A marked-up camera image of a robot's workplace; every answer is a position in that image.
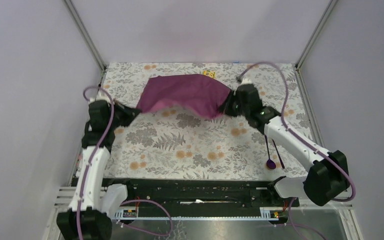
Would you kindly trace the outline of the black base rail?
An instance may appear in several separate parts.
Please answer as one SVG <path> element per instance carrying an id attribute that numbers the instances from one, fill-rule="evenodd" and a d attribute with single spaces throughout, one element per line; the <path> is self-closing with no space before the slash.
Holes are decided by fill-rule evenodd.
<path id="1" fill-rule="evenodd" d="M 102 187 L 123 184 L 128 200 L 152 200 L 172 217 L 251 218 L 263 207 L 282 211 L 298 200 L 281 198 L 269 181 L 104 178 Z"/>

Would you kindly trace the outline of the right aluminium frame post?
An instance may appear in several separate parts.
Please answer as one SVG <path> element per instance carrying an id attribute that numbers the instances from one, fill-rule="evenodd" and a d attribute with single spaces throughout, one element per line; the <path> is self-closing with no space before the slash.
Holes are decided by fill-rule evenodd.
<path id="1" fill-rule="evenodd" d="M 308 40 L 302 54 L 300 55 L 298 61 L 295 64 L 295 68 L 299 70 L 305 63 L 305 60 L 307 59 L 308 55 L 311 52 L 312 47 L 316 43 L 319 35 L 321 34 L 324 26 L 326 25 L 328 19 L 330 18 L 332 12 L 334 11 L 336 5 L 338 4 L 339 0 L 330 0 L 326 9 L 324 10 L 320 20 L 318 21 L 314 31 L 312 32 L 310 39 Z"/>

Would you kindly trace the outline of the yellow patterned block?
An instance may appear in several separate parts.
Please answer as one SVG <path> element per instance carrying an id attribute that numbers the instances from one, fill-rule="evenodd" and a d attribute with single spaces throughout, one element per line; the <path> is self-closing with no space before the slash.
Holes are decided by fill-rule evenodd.
<path id="1" fill-rule="evenodd" d="M 202 72 L 202 74 L 205 75 L 205 76 L 207 76 L 207 77 L 213 78 L 213 79 L 216 78 L 216 72 L 215 72 L 215 71 L 204 70 L 204 71 Z"/>

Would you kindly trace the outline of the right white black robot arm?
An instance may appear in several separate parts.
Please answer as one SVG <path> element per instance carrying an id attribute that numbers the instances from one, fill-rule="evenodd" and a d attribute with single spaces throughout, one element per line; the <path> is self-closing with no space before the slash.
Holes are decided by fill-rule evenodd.
<path id="1" fill-rule="evenodd" d="M 283 176 L 273 181 L 266 193 L 271 205 L 279 206 L 287 198 L 307 198 L 317 206 L 354 199 L 356 187 L 345 154 L 321 147 L 299 133 L 280 112 L 262 103 L 252 83 L 231 90 L 219 109 L 227 116 L 245 117 L 251 127 L 280 144 L 307 171 L 305 177 Z"/>

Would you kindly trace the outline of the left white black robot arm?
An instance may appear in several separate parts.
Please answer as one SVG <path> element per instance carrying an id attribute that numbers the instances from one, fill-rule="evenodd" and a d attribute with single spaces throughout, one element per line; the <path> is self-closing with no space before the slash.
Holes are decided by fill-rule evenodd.
<path id="1" fill-rule="evenodd" d="M 140 109 L 119 102 L 94 100 L 89 103 L 89 120 L 81 140 L 80 176 L 68 209 L 56 218 L 64 239 L 109 240 L 112 219 L 120 204 L 128 206 L 134 202 L 134 190 L 123 184 L 109 186 L 104 195 L 101 190 L 115 129 L 129 126 L 140 113 Z"/>

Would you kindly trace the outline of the aluminium frame post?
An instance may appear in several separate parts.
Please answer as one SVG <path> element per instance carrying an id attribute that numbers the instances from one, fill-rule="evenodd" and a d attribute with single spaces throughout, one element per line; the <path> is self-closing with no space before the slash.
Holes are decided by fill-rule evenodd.
<path id="1" fill-rule="evenodd" d="M 299 70 L 305 63 L 305 60 L 307 59 L 308 55 L 311 52 L 312 47 L 316 43 L 319 35 L 321 34 L 324 26 L 326 25 L 328 19 L 330 18 L 332 12 L 334 11 L 336 5 L 338 4 L 339 0 L 330 0 L 326 9 L 324 10 L 320 20 L 318 21 L 314 31 L 312 32 L 310 39 L 308 40 L 302 54 L 300 55 L 298 61 L 295 64 L 295 68 Z"/>
<path id="2" fill-rule="evenodd" d="M 86 44 L 87 48 L 89 49 L 94 61 L 96 62 L 98 68 L 104 72 L 107 69 L 107 64 L 103 60 L 101 54 L 99 53 L 98 48 L 96 47 L 91 35 L 89 34 L 74 2 L 72 0 L 62 0 L 64 3 L 66 9 L 68 10 L 74 24 L 76 25 L 77 29 L 79 30 L 84 43 Z"/>

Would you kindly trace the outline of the floral tablecloth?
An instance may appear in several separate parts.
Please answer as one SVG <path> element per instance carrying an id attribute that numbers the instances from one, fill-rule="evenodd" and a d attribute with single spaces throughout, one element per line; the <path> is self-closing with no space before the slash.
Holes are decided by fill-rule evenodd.
<path id="1" fill-rule="evenodd" d="M 149 78 L 214 71 L 215 78 L 236 88 L 244 63 L 111 63 L 102 83 L 113 98 L 135 107 Z M 268 181 L 304 177 L 300 162 L 268 141 L 276 169 L 268 169 L 265 137 L 243 117 L 201 118 L 180 106 L 142 114 L 127 128 L 115 130 L 105 178 L 210 179 Z"/>

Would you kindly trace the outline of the purple cloth napkin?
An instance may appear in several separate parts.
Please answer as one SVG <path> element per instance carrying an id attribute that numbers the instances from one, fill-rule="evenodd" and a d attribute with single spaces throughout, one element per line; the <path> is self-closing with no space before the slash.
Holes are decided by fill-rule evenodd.
<path id="1" fill-rule="evenodd" d="M 181 106 L 200 117 L 215 119 L 228 99 L 231 88 L 204 74 L 184 74 L 149 78 L 136 105 L 142 113 Z"/>

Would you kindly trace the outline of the purple plastic spoon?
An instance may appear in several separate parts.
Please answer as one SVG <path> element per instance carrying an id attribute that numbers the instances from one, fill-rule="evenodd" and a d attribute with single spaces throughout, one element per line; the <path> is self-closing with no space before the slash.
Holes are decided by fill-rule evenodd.
<path id="1" fill-rule="evenodd" d="M 266 151 L 267 151 L 267 161 L 266 166 L 270 170 L 274 170 L 277 168 L 276 163 L 271 159 L 270 149 L 269 149 L 269 141 L 268 137 L 264 134 L 265 144 L 266 144 Z"/>

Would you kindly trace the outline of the left aluminium frame post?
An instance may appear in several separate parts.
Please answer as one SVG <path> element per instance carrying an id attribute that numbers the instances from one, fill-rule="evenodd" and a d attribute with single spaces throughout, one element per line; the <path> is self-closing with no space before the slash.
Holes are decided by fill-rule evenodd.
<path id="1" fill-rule="evenodd" d="M 99 53 L 98 48 L 96 47 L 91 35 L 89 34 L 74 2 L 72 0 L 62 0 L 64 3 L 66 9 L 68 10 L 74 24 L 76 25 L 77 29 L 79 30 L 84 43 L 86 44 L 87 48 L 89 49 L 94 61 L 96 62 L 98 68 L 104 72 L 107 69 L 107 64 L 103 60 L 101 54 Z"/>

